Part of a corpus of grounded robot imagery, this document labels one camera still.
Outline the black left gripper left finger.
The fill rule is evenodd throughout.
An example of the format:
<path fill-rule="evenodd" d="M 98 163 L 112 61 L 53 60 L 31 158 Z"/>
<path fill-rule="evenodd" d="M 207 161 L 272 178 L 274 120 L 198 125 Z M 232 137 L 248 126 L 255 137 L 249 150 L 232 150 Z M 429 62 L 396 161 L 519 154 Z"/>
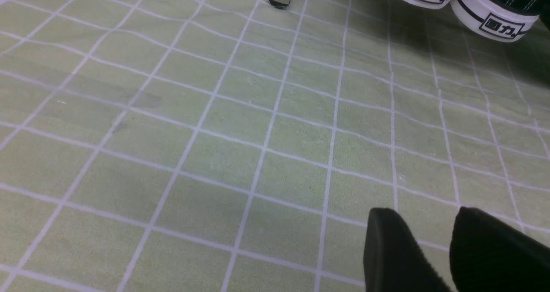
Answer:
<path fill-rule="evenodd" d="M 450 292 L 393 209 L 369 211 L 363 266 L 367 292 Z"/>

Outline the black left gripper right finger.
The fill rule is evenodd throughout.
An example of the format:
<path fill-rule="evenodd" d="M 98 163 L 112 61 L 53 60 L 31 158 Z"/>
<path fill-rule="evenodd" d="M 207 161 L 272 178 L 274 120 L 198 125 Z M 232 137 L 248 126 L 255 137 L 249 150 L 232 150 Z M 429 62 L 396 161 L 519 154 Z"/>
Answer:
<path fill-rule="evenodd" d="M 474 207 L 461 207 L 449 249 L 459 292 L 547 292 L 550 249 Z"/>

